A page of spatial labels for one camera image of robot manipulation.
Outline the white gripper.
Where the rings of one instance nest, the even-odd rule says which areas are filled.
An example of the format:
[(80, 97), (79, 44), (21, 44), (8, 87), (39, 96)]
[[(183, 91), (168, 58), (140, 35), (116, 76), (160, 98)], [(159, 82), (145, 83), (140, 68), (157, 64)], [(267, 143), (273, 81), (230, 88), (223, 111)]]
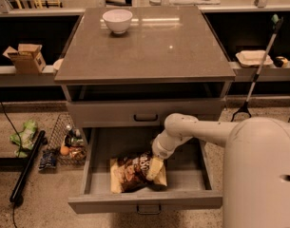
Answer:
[(150, 161), (149, 169), (146, 178), (153, 181), (160, 173), (164, 166), (164, 161), (167, 160), (180, 145), (184, 144), (184, 137), (172, 136), (166, 130), (160, 133), (152, 143), (153, 157)]

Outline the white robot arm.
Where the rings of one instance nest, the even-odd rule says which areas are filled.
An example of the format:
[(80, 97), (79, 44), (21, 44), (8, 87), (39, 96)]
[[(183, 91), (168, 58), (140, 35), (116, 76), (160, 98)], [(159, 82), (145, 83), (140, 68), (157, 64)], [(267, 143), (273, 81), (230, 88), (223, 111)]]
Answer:
[(224, 148), (223, 228), (290, 228), (290, 123), (272, 118), (241, 122), (200, 121), (174, 113), (152, 144), (146, 178), (192, 138)]

